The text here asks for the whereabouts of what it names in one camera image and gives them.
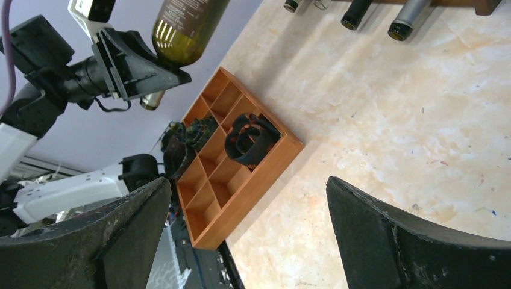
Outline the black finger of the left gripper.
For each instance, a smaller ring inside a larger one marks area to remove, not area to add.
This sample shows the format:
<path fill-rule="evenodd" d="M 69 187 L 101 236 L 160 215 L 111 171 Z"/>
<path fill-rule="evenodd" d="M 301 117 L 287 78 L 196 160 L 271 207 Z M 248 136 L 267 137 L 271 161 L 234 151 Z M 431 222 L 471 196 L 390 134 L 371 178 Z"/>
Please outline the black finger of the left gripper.
<path fill-rule="evenodd" d="M 131 31 L 127 40 L 130 50 L 130 77 L 127 83 L 131 99 L 165 91 L 192 81 L 191 76 L 164 64 L 145 44 L 137 31 Z"/>

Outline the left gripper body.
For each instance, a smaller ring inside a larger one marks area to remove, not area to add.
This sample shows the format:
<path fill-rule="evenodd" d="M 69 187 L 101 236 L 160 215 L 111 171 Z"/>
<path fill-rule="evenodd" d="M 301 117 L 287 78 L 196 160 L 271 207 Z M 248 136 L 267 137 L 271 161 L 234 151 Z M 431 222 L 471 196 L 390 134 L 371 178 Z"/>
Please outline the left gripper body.
<path fill-rule="evenodd" d="M 92 36 L 92 50 L 103 69 L 103 76 L 111 97 L 130 100 L 127 83 L 130 77 L 130 50 L 127 40 L 131 30 L 118 31 L 102 28 Z"/>

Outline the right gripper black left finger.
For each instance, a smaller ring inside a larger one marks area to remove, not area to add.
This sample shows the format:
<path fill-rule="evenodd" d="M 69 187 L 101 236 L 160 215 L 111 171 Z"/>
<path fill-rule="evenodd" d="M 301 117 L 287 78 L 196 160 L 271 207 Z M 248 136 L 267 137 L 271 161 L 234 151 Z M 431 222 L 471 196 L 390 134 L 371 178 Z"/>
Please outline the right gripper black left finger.
<path fill-rule="evenodd" d="M 171 201 L 156 179 L 69 220 L 1 238 L 2 288 L 145 288 Z"/>

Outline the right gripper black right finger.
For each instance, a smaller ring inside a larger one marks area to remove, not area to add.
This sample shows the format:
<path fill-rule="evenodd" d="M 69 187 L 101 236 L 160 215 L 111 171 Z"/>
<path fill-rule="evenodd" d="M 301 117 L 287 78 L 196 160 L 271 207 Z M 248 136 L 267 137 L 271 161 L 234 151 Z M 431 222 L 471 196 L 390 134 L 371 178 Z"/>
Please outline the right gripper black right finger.
<path fill-rule="evenodd" d="M 338 177 L 328 209 L 350 288 L 509 288 L 510 243 L 430 222 Z"/>

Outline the dark bottle brown label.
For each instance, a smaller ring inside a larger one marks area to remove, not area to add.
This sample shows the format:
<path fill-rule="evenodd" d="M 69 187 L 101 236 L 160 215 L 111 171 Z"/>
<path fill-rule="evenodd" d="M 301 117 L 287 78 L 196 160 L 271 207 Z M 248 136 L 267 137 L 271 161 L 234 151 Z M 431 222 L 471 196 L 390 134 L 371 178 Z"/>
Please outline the dark bottle brown label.
<path fill-rule="evenodd" d="M 158 61 L 171 76 L 163 88 L 140 99 L 141 107 L 155 110 L 166 90 L 191 82 L 181 68 L 201 58 L 228 4 L 227 0 L 163 2 L 151 37 Z"/>

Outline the clear square glass bottle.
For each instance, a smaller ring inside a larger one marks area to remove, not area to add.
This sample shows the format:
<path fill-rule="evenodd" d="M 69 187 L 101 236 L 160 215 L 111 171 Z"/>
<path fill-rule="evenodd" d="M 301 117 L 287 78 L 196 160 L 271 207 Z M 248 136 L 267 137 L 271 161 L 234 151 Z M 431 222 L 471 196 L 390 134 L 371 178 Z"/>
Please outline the clear square glass bottle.
<path fill-rule="evenodd" d="M 321 11 L 326 11 L 330 6 L 332 0 L 314 0 L 313 5 Z"/>

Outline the green wine bottle dark label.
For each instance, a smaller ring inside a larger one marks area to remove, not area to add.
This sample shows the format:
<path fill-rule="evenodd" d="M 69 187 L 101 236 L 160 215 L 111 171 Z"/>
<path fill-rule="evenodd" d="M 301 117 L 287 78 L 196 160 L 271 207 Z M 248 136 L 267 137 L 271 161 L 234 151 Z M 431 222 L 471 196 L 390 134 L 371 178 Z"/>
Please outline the green wine bottle dark label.
<path fill-rule="evenodd" d="M 420 15 L 431 6 L 432 0 L 408 0 L 390 24 L 387 34 L 396 41 L 407 40 Z"/>

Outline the green wine bottle white label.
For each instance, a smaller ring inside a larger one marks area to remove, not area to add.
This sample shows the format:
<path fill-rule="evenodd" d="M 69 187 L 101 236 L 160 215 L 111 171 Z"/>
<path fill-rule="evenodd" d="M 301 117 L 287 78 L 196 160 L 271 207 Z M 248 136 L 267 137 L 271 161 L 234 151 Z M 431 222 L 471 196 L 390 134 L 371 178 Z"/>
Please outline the green wine bottle white label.
<path fill-rule="evenodd" d="M 353 0 L 340 23 L 345 28 L 355 31 L 372 3 L 373 0 Z"/>

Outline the clear liquor bottle black cap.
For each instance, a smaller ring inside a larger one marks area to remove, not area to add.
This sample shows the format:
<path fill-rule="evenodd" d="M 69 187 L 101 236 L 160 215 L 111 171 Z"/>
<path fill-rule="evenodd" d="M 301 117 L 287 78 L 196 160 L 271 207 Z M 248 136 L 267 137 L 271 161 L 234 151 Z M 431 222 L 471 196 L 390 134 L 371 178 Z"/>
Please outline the clear liquor bottle black cap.
<path fill-rule="evenodd" d="M 295 13 L 298 11 L 302 4 L 303 0 L 285 0 L 283 4 L 283 8 L 286 11 L 289 11 L 291 13 Z"/>

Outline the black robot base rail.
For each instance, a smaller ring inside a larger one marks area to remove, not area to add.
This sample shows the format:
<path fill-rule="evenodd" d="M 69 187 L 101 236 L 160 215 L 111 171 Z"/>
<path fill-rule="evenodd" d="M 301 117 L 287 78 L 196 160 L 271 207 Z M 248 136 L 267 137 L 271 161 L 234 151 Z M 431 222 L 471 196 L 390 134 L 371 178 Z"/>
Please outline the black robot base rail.
<path fill-rule="evenodd" d="M 192 246 L 181 211 L 169 210 L 147 288 L 244 288 L 226 242 L 215 250 Z"/>

